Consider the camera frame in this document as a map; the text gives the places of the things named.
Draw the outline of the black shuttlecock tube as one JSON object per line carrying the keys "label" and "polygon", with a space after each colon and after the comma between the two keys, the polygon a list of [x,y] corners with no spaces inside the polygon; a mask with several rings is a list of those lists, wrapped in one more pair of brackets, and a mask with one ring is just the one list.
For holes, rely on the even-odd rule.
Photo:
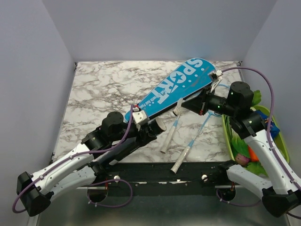
{"label": "black shuttlecock tube", "polygon": [[[159,125],[160,134],[166,131],[167,129],[166,125],[163,122],[163,120],[160,119],[159,117],[155,118],[151,122],[156,122]],[[115,165],[117,162],[129,156],[135,150],[139,149],[140,147],[144,147],[144,146],[136,146],[135,140],[136,137],[126,139],[119,147],[117,147],[112,151],[107,152],[106,154],[103,154],[96,161],[105,168],[108,167],[109,165],[110,166]]]}

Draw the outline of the blue racket bag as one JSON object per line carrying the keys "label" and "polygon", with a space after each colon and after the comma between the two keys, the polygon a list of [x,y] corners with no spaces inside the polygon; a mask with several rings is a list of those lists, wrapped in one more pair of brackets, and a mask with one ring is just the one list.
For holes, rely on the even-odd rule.
{"label": "blue racket bag", "polygon": [[173,70],[139,103],[140,109],[153,119],[174,108],[180,98],[187,99],[211,83],[208,74],[215,70],[210,62],[192,58]]}

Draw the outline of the white feather shuttlecock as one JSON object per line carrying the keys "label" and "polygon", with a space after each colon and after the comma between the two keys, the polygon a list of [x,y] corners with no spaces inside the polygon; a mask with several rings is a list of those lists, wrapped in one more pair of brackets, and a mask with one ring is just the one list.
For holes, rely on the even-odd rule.
{"label": "white feather shuttlecock", "polygon": [[176,107],[173,110],[173,114],[177,117],[180,116],[183,113],[183,108],[182,108],[182,103],[183,103],[183,98],[180,98],[177,101]]}

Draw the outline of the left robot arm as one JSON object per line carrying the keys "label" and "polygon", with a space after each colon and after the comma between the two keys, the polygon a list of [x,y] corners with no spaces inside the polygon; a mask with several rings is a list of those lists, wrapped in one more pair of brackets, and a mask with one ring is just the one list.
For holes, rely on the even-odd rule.
{"label": "left robot arm", "polygon": [[159,118],[149,120],[145,111],[131,112],[128,122],[119,112],[110,112],[101,126],[59,160],[32,174],[17,178],[17,201],[30,217],[43,212],[62,193],[85,185],[101,185],[106,169],[166,131]]}

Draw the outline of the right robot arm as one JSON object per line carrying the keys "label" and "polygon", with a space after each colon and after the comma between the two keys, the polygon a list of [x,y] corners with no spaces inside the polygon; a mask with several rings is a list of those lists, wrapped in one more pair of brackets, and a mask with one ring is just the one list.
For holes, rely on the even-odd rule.
{"label": "right robot arm", "polygon": [[198,115],[207,111],[227,115],[232,129],[256,153],[269,180],[249,172],[234,161],[226,161],[218,168],[217,181],[223,185],[235,182],[259,197],[265,209],[280,217],[301,203],[301,191],[285,170],[290,169],[275,145],[270,145],[268,126],[261,116],[251,109],[254,93],[241,81],[231,84],[226,98],[215,95],[211,86],[204,87],[200,94],[181,104]]}

